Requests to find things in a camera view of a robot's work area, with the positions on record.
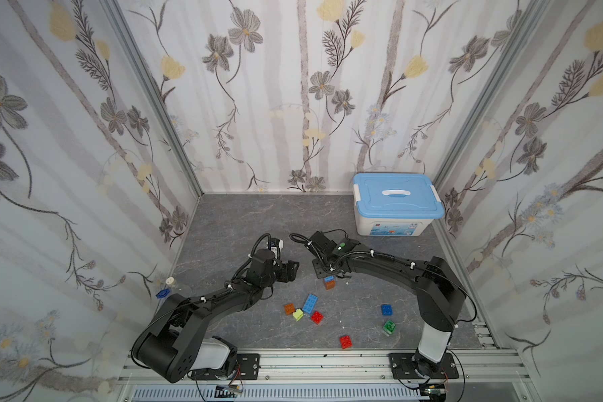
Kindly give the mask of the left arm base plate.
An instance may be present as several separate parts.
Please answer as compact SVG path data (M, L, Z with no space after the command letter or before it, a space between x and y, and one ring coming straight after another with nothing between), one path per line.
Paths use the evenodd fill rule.
M189 373L191 380L258 380L261 369L259 353L239 353L231 356L221 368L200 368Z

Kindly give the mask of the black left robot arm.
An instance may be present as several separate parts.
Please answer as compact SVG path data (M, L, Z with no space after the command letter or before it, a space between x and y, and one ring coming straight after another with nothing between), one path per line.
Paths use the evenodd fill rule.
M131 348L131 359L174 384L186 376L221 380L237 375L241 364L234 344L214 336L209 326L232 313L252 308L278 282L296 280L300 263L283 261L283 241L263 234L247 259L218 291L203 296L167 297Z

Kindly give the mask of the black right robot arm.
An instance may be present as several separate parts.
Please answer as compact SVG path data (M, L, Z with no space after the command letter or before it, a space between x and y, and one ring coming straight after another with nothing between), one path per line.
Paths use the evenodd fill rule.
M424 379L442 370L442 360L452 333L469 298L467 290L444 259L405 259L348 237L332 241L322 231L309 237L292 233L289 238L304 245L314 256L313 268L319 279L345 277L351 273L365 274L414 294L424 325L412 358L413 370Z

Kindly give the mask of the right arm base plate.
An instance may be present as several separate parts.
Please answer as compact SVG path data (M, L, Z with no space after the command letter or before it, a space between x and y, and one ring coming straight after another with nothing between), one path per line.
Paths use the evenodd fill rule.
M415 380L418 382L458 380L460 373L451 353L445 352L440 363L414 353L389 353L389 364L396 380Z

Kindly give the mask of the red lego brick front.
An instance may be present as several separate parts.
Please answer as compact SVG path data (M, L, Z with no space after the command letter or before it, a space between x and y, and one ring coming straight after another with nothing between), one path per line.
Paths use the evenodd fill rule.
M339 338L339 341L340 341L340 346L341 346L342 350L353 347L352 340L351 340L350 336L348 336L348 335L341 336Z

